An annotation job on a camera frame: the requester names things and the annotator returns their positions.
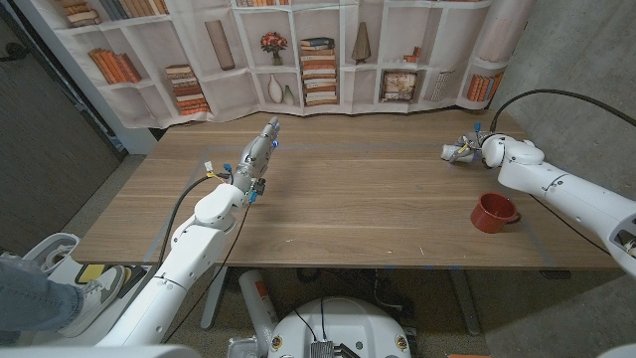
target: red mug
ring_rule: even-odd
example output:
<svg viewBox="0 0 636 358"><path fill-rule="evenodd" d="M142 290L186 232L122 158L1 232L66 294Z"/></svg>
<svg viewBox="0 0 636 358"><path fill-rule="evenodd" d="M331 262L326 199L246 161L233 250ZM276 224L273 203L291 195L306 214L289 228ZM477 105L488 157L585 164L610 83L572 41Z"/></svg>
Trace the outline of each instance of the red mug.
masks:
<svg viewBox="0 0 636 358"><path fill-rule="evenodd" d="M497 193L484 193L470 214L470 221L475 228L488 234L495 234L507 224L521 221L515 204L505 196Z"/></svg>

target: table leg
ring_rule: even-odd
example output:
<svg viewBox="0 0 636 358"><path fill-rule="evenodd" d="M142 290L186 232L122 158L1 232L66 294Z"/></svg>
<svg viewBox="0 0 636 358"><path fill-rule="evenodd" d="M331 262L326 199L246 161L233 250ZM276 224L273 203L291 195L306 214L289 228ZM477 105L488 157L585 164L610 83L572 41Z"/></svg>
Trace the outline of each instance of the table leg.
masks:
<svg viewBox="0 0 636 358"><path fill-rule="evenodd" d="M215 268L215 272L213 277L219 273L219 277L215 279L212 284L210 284L210 289L208 290L208 297L206 298L206 306L203 309L203 314L201 315L201 328L210 329L215 322L215 317L217 316L217 308L219 308L219 303L221 302L221 294L223 293L224 283L226 282L226 275L228 274L228 267Z"/></svg>
<svg viewBox="0 0 636 358"><path fill-rule="evenodd" d="M479 318L477 317L475 303L473 302L468 280L466 279L466 272L464 272L463 269L452 269L450 271L450 280L455 290L455 297L457 297L459 308L461 308L461 314L464 316L464 323L466 324L468 334L473 336L480 335L481 328L479 327Z"/></svg>

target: shoe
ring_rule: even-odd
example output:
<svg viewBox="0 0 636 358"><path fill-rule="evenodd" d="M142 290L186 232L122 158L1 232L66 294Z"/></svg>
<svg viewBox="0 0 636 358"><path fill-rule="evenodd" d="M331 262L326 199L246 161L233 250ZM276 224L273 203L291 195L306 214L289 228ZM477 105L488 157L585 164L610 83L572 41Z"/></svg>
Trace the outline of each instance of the shoe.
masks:
<svg viewBox="0 0 636 358"><path fill-rule="evenodd" d="M97 279L90 280L81 290L83 306L78 317L68 326L58 330L67 338L77 337L84 332L117 297L123 286L125 270L122 266L115 266L101 274Z"/></svg>

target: concrete wall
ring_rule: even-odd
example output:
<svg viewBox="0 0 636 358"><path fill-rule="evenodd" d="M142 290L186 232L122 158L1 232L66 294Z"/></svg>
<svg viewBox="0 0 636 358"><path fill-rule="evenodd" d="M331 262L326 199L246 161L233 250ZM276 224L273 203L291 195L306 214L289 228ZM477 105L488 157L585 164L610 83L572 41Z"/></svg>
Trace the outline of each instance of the concrete wall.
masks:
<svg viewBox="0 0 636 358"><path fill-rule="evenodd" d="M535 89L578 92L636 117L636 1L538 0L491 108ZM506 111L549 163L636 200L636 127L558 94Z"/></svg>

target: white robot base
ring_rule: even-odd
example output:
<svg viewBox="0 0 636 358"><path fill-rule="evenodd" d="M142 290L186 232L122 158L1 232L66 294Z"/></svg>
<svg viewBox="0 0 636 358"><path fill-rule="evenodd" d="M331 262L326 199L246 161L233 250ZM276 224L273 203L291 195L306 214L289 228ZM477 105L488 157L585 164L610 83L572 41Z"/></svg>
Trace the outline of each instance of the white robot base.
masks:
<svg viewBox="0 0 636 358"><path fill-rule="evenodd" d="M269 358L410 357L401 326L372 304L351 297L324 297L296 311L274 329Z"/></svg>

